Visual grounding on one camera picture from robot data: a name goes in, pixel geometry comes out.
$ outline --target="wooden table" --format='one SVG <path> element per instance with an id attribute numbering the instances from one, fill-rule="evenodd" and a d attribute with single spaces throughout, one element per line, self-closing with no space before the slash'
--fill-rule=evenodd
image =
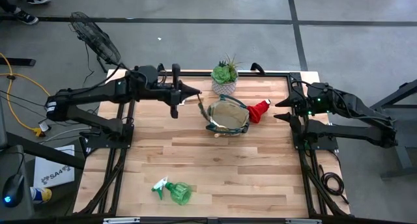
<path id="1" fill-rule="evenodd" d="M 124 71 L 119 71 L 114 78 L 123 75 Z M 309 83 L 319 81 L 317 72 L 301 75 Z M 209 77 L 180 79 L 203 91 L 205 107 L 218 100 L 211 91 Z M 259 124 L 251 124 L 244 135 L 231 137 L 214 138 L 205 129 L 207 121 L 195 102 L 179 106 L 178 119 L 170 117 L 169 106 L 162 102 L 137 103 L 134 139 L 126 157 L 117 215 L 308 217 L 300 160 L 293 148 L 291 129 L 288 123 L 273 117 L 290 111 L 274 107 L 288 97 L 287 89 L 285 78 L 240 77 L 234 97 L 246 105 L 269 98 L 272 105 Z M 103 102 L 98 114 L 114 118 L 117 108 L 116 104 Z M 315 118 L 328 122 L 327 115 Z M 84 208 L 102 185 L 108 154 L 108 149 L 100 149 L 87 158 L 75 212 Z M 317 151 L 317 159 L 326 172 L 341 176 L 333 155 Z M 171 182 L 192 186 L 194 192 L 186 206 L 175 204 L 166 189 L 162 201 L 157 193 L 151 192 L 152 186 L 165 176 Z M 108 206 L 113 186 L 109 190 Z M 311 192 L 319 212 L 317 192 L 315 189 Z M 349 213 L 341 197 L 332 198 Z"/>

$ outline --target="yellow cable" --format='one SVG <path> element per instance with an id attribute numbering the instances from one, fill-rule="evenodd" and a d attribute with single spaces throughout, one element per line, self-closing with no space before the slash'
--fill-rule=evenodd
<path id="1" fill-rule="evenodd" d="M 0 74 L 0 76 L 11 75 L 11 76 L 23 77 L 25 79 L 28 79 L 29 81 L 31 81 L 32 83 L 34 83 L 38 87 L 40 87 L 48 96 L 50 96 L 50 94 L 46 91 L 46 89 L 41 84 L 37 83 L 36 81 L 32 80 L 31 78 L 29 78 L 29 77 L 27 77 L 25 75 L 22 75 L 22 74 L 13 74 L 13 69 L 12 69 L 10 63 L 8 62 L 7 58 L 2 53 L 0 53 L 0 56 L 2 56 L 2 58 L 6 61 L 7 66 L 8 66 L 8 69 L 10 70 L 10 73 L 9 74 Z M 18 118 L 18 116 L 13 111 L 12 105 L 10 104 L 10 95 L 9 95 L 9 93 L 10 93 L 10 91 L 12 89 L 12 83 L 13 83 L 13 80 L 10 80 L 9 83 L 8 83 L 8 88 L 7 88 L 7 104 L 8 104 L 8 107 L 10 108 L 10 112 L 12 112 L 14 118 L 19 122 L 19 124 L 21 124 L 24 128 L 27 128 L 28 130 L 32 130 L 38 136 L 39 133 L 41 132 L 40 131 L 40 128 L 32 128 L 32 127 L 27 126 L 22 121 L 20 121 L 20 119 Z"/>

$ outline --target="woven basket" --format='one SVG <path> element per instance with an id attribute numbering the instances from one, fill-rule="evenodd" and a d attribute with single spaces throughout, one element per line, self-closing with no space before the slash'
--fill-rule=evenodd
<path id="1" fill-rule="evenodd" d="M 211 82 L 211 88 L 213 89 L 214 93 L 221 95 L 226 94 L 230 95 L 236 90 L 237 78 L 235 82 L 226 83 L 226 84 L 219 84 L 214 79 Z"/>

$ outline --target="black fan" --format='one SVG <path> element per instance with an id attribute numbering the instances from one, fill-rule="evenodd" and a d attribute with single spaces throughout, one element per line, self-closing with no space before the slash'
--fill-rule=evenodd
<path id="1" fill-rule="evenodd" d="M 74 28 L 80 40 L 84 41 L 96 54 L 97 61 L 103 71 L 107 73 L 100 58 L 107 64 L 119 65 L 120 53 L 111 42 L 109 35 L 103 32 L 82 12 L 73 12 L 70 17 L 71 26 Z"/>

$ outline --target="potted succulent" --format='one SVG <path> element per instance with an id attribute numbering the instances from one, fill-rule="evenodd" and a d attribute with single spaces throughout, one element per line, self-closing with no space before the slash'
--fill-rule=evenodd
<path id="1" fill-rule="evenodd" d="M 235 57 L 230 59 L 227 56 L 225 61 L 220 61 L 219 64 L 211 72 L 212 89 L 216 94 L 231 94 L 236 89 L 238 72 Z"/>

